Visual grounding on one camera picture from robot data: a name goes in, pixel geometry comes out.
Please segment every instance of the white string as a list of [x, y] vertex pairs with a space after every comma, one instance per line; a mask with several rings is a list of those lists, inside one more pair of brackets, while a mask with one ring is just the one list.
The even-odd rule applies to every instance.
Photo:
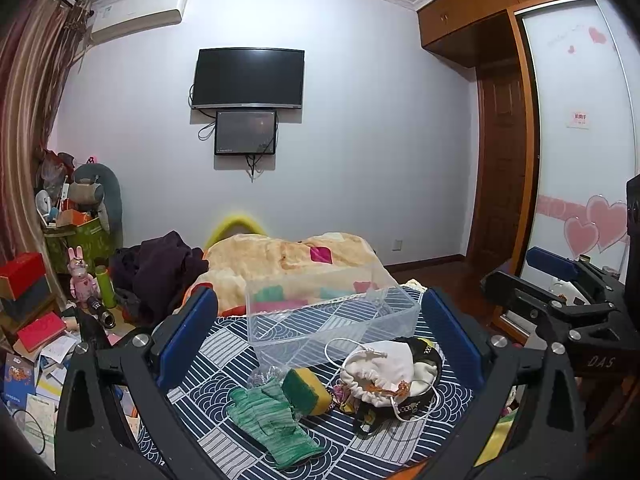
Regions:
[[[380, 357], [388, 357], [388, 355], [386, 354], [386, 352], [378, 352], [377, 350], [370, 348], [368, 346], [364, 346], [362, 343], [358, 343], [357, 341], [354, 341], [353, 339], [348, 339], [346, 337], [336, 337], [334, 339], [331, 339], [326, 345], [324, 345], [324, 357], [326, 357], [326, 360], [328, 362], [330, 362], [332, 365], [334, 365], [335, 367], [337, 367], [340, 370], [344, 370], [344, 367], [342, 365], [339, 365], [338, 363], [336, 363], [334, 360], [332, 360], [329, 357], [329, 352], [327, 351], [327, 349], [329, 348], [329, 345], [334, 342], [334, 341], [348, 341], [350, 343], [353, 343], [354, 345], [357, 345], [359, 347], [362, 348], [362, 350], [360, 350], [359, 352], [370, 352], [372, 354], [377, 354]], [[420, 381], [421, 383], [426, 384], [431, 390], [433, 390], [433, 393], [436, 397], [436, 402], [430, 402], [430, 404], [433, 404], [433, 406], [431, 406], [427, 413], [423, 416], [419, 416], [418, 418], [411, 418], [409, 420], [406, 420], [405, 418], [401, 418], [400, 417], [400, 410], [398, 409], [398, 403], [396, 402], [396, 398], [394, 396], [389, 396], [390, 397], [390, 401], [391, 401], [391, 407], [394, 410], [394, 415], [396, 416], [396, 419], [399, 420], [400, 422], [417, 422], [419, 420], [425, 420], [426, 418], [428, 418], [428, 416], [431, 415], [431, 412], [435, 409], [435, 407], [440, 403], [440, 401], [442, 400], [442, 397], [440, 396], [440, 392], [438, 390], [436, 390], [436, 388], [433, 386], [433, 383], [428, 383], [425, 380], [422, 379], [416, 379], [416, 381]]]
[[386, 352], [378, 352], [377, 350], [374, 350], [371, 347], [368, 346], [364, 346], [362, 343], [358, 343], [357, 341], [354, 341], [353, 339], [348, 339], [346, 337], [335, 337], [334, 339], [331, 339], [331, 341], [329, 341], [326, 345], [324, 345], [324, 357], [326, 357], [326, 360], [329, 361], [333, 366], [340, 368], [340, 370], [343, 370], [342, 365], [339, 365], [338, 363], [334, 362], [330, 357], [329, 357], [329, 353], [327, 352], [327, 349], [329, 348], [329, 345], [331, 343], [333, 343], [334, 341], [348, 341], [349, 343], [353, 343], [354, 345], [357, 345], [359, 347], [362, 348], [362, 350], [360, 350], [360, 352], [368, 352], [370, 354], [376, 354], [379, 357], [388, 357], [388, 355], [386, 354]]
[[436, 388], [433, 386], [433, 383], [428, 383], [427, 381], [423, 381], [422, 379], [416, 379], [416, 381], [420, 381], [421, 383], [426, 384], [429, 388], [433, 390], [433, 393], [435, 394], [435, 397], [436, 397], [436, 402], [435, 403], [430, 402], [430, 404], [433, 404], [433, 406], [431, 406], [427, 410], [427, 413], [425, 413], [423, 416], [419, 416], [418, 418], [410, 418], [409, 420], [407, 420], [405, 418], [400, 417], [400, 410], [398, 410], [398, 404], [396, 403], [396, 399], [395, 397], [391, 397], [391, 407], [394, 409], [394, 415], [400, 422], [417, 422], [418, 420], [425, 420], [431, 415], [431, 412], [436, 408], [436, 406], [440, 403], [440, 400], [442, 399], [442, 397], [440, 397], [440, 392], [436, 390]]

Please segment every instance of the air conditioner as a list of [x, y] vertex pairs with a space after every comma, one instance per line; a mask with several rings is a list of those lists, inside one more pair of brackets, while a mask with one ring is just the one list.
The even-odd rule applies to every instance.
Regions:
[[121, 0], [98, 9], [91, 31], [93, 44], [148, 28], [182, 21], [187, 0]]

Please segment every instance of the sliding wardrobe door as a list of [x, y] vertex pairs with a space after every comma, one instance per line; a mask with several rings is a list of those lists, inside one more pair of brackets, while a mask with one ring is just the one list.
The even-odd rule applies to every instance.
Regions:
[[[530, 10], [524, 23], [540, 125], [540, 172], [529, 247], [588, 254], [620, 269], [626, 252], [626, 181], [636, 174], [625, 72], [595, 0]], [[527, 264], [525, 280], [553, 278]]]

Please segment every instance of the red book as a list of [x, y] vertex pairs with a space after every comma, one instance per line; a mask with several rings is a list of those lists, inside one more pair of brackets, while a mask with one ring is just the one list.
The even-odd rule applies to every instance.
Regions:
[[31, 352], [49, 339], [53, 339], [64, 332], [65, 328], [65, 322], [53, 312], [49, 312], [46, 316], [42, 316], [23, 329], [18, 330], [18, 338], [27, 352]]
[[44, 276], [40, 253], [23, 253], [0, 267], [0, 298], [17, 300], [36, 280]]

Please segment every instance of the wooden floor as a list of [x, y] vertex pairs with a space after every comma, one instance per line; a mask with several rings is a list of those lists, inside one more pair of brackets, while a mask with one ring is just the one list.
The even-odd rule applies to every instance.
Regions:
[[405, 283], [413, 278], [424, 286], [437, 286], [444, 290], [462, 312], [471, 314], [483, 326], [491, 323], [494, 308], [480, 290], [482, 274], [466, 262], [450, 262], [391, 274], [398, 283]]

